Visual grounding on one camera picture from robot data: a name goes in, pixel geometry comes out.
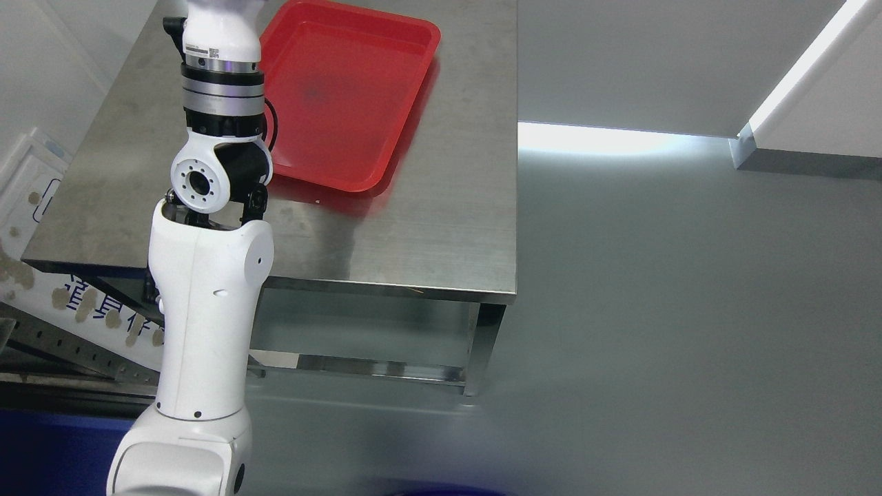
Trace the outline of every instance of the stainless steel table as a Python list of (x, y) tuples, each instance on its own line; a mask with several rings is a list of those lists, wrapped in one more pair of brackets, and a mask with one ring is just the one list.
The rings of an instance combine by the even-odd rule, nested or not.
[[(428, 19), (443, 39), (380, 187), (347, 194), (273, 180), (267, 285), (475, 304), (464, 368), (303, 356), (293, 365), (454, 383), (472, 394), (516, 294), (516, 3), (352, 3)], [(270, 1), (259, 24), (281, 4)], [(141, 307), (150, 216), (186, 138), (180, 58), (161, 18), (184, 10), (157, 3), (23, 257)]]

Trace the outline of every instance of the black cable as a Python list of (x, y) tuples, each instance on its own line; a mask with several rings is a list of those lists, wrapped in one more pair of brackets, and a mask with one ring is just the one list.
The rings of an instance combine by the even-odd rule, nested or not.
[(273, 115), (273, 137), (270, 139), (270, 144), (266, 147), (272, 152), (273, 147), (275, 147), (275, 140), (279, 136), (279, 114), (276, 114), (275, 107), (269, 98), (264, 98), (264, 101), (266, 106), (270, 108), (270, 114)]

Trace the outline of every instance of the light strip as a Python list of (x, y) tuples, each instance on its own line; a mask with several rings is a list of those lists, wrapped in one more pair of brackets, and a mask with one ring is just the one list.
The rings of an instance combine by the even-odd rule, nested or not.
[(846, 0), (845, 4), (833, 15), (830, 22), (824, 26), (815, 41), (809, 48), (796, 60), (793, 67), (784, 75), (778, 86), (772, 90), (766, 99), (759, 105), (756, 112), (753, 113), (748, 123), (754, 132), (768, 119), (775, 108), (784, 101), (784, 98), (793, 90), (809, 72), (811, 67), (818, 62), (824, 52), (826, 52), (833, 42), (842, 34), (848, 24), (855, 18), (861, 8), (867, 4), (867, 0)]
[(518, 149), (563, 154), (640, 155), (675, 146), (682, 135), (518, 122)]

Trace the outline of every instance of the plastic tray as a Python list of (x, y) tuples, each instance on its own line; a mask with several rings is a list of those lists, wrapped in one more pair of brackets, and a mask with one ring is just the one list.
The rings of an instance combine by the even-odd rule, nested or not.
[(344, 192), (377, 184), (440, 40), (426, 20), (324, 0), (282, 5), (261, 36), (275, 174)]

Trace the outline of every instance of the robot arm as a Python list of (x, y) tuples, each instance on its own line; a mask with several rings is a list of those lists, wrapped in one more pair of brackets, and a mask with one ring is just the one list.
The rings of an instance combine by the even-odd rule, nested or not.
[[(165, 19), (183, 63), (188, 141), (153, 212), (148, 263), (165, 315), (156, 402), (125, 435), (107, 494), (238, 492), (251, 448), (244, 381), (260, 287), (273, 264), (262, 220), (272, 160), (254, 20), (264, 0), (190, 0)], [(243, 204), (242, 226), (209, 215)]]

